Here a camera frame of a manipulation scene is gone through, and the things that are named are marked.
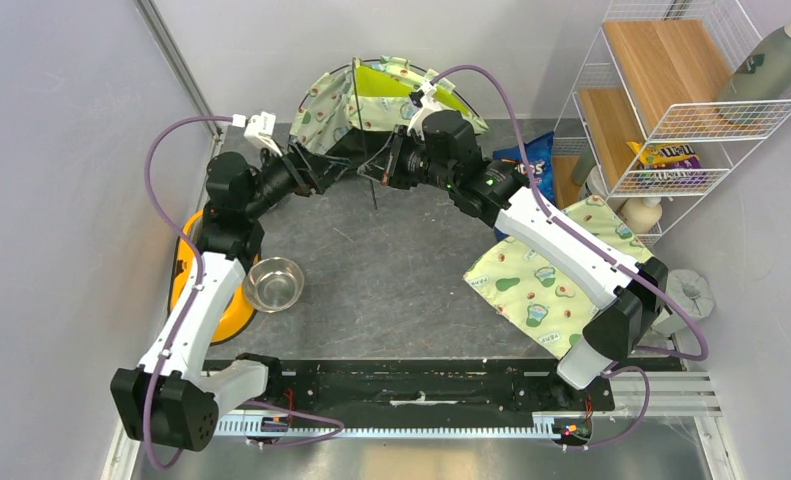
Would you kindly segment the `long black tent pole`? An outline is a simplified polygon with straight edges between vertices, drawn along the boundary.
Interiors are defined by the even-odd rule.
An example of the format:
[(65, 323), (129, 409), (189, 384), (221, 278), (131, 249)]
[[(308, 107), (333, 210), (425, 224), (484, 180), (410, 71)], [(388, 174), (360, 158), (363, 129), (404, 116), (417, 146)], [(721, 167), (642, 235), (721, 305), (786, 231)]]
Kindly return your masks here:
[[(362, 64), (362, 61), (358, 60), (357, 58), (353, 58), (351, 60), (351, 77), (352, 77), (353, 96), (354, 96), (354, 103), (355, 103), (355, 107), (356, 107), (357, 121), (358, 121), (358, 124), (359, 124), (357, 129), (360, 131), (361, 144), (362, 144), (362, 148), (363, 148), (363, 159), (365, 161), (367, 161), (370, 158), (370, 156), (369, 156), (369, 148), (368, 148), (368, 142), (367, 142), (366, 128), (365, 128), (364, 122), (363, 122), (364, 117), (363, 117), (363, 113), (362, 113), (362, 106), (361, 106), (361, 103), (360, 103), (360, 100), (359, 100), (359, 90), (358, 90), (358, 88), (359, 88), (359, 80), (358, 80), (358, 77), (357, 77), (357, 67), (360, 66), (361, 64)], [(377, 201), (377, 195), (376, 195), (376, 191), (375, 191), (374, 182), (370, 178), (366, 178), (366, 180), (368, 181), (368, 185), (369, 185), (369, 190), (370, 190), (370, 196), (371, 196), (371, 200), (372, 200), (373, 210), (377, 211), (378, 210), (378, 201)]]

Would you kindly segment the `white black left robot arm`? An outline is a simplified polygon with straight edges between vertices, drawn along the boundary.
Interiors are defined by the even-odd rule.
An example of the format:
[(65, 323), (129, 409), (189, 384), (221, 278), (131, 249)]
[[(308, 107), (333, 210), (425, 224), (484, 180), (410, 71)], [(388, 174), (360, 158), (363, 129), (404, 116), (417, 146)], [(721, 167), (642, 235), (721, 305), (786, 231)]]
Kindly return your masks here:
[(200, 230), (182, 239), (193, 260), (178, 302), (138, 366), (118, 369), (111, 380), (133, 440), (200, 451), (220, 418), (248, 401), (265, 409), (290, 403), (275, 357), (241, 354), (209, 375), (202, 368), (221, 317), (261, 252), (260, 216), (289, 195), (323, 193), (347, 164), (297, 145), (281, 156), (263, 150), (261, 161), (255, 167), (226, 152), (207, 165)]

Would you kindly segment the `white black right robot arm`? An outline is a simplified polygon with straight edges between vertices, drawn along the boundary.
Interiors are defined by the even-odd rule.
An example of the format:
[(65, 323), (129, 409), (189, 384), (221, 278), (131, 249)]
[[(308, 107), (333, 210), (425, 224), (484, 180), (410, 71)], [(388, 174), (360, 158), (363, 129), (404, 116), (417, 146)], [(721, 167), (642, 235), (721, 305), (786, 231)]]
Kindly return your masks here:
[(358, 171), (383, 186), (446, 191), (462, 213), (523, 242), (583, 290), (598, 312), (548, 382), (559, 408), (583, 402), (593, 380), (630, 356), (665, 305), (663, 262), (639, 262), (571, 221), (517, 167), (484, 157), (474, 129), (457, 111), (430, 114), (417, 133), (397, 127)]

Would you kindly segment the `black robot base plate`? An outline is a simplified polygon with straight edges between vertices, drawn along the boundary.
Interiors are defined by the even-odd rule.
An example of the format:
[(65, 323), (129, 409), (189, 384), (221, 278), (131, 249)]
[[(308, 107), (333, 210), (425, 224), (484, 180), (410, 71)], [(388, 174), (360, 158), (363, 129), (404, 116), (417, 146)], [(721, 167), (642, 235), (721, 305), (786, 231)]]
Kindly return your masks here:
[(553, 360), (283, 360), (260, 400), (348, 428), (527, 427), (533, 414), (612, 411), (604, 379), (575, 390)]

